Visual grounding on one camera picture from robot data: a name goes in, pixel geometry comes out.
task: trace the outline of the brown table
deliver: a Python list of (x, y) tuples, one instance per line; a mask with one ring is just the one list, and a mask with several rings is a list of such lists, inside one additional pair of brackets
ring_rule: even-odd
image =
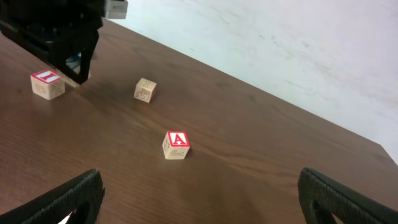
[[(29, 78), (48, 66), (0, 37), (0, 213), (90, 168), (98, 223), (304, 223), (304, 167), (398, 210), (380, 145), (112, 22), (100, 35), (93, 77), (52, 101)], [(141, 77), (151, 104), (133, 98)], [(187, 132), (185, 160), (164, 159), (167, 130)]]

